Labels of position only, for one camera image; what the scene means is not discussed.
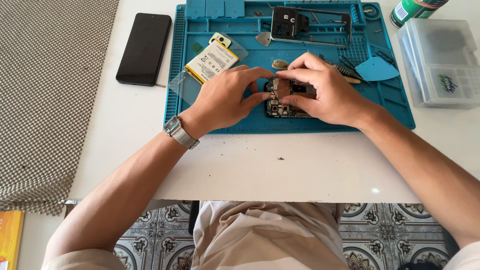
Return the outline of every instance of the cleaning brush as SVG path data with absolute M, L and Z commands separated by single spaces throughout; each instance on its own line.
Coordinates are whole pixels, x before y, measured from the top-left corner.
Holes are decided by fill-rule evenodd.
M 284 61 L 284 60 L 277 59 L 277 60 L 273 61 L 272 67 L 274 69 L 278 69 L 278 70 L 286 70 L 286 69 L 288 69 L 288 62 Z

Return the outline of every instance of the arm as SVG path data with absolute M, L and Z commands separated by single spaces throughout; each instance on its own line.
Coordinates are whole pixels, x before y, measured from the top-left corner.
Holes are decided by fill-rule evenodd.
M 393 164 L 430 213 L 460 247 L 480 241 L 480 182 L 399 123 L 388 111 L 353 89 L 333 66 L 311 53 L 278 77 L 308 82 L 317 99 L 288 96 L 280 103 L 300 107 L 328 123 L 360 129 Z
M 194 139 L 245 118 L 269 93 L 258 93 L 256 80 L 273 74 L 239 66 L 202 86 L 197 101 L 179 117 Z M 249 86 L 253 93 L 243 99 Z M 120 165 L 65 218 L 48 242 L 43 265 L 82 249 L 113 251 L 115 243 L 140 216 L 163 179 L 187 151 L 163 131 Z

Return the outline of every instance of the sleeve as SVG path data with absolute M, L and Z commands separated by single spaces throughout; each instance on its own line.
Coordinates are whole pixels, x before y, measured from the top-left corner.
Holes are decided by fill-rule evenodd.
M 42 270 L 125 270 L 112 252 L 103 249 L 84 249 L 53 259 Z
M 480 242 L 474 242 L 453 256 L 444 270 L 477 270 L 480 266 Z

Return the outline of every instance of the phone screen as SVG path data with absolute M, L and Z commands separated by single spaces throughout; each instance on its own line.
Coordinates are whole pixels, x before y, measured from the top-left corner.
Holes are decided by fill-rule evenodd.
M 171 22 L 168 15 L 135 16 L 116 76 L 119 83 L 155 85 Z

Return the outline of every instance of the wristwatch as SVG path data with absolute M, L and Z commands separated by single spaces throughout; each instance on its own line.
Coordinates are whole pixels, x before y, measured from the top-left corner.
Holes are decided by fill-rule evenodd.
M 200 143 L 200 140 L 194 140 L 181 126 L 181 119 L 174 115 L 163 125 L 163 130 L 168 136 L 173 137 L 181 145 L 192 150 Z

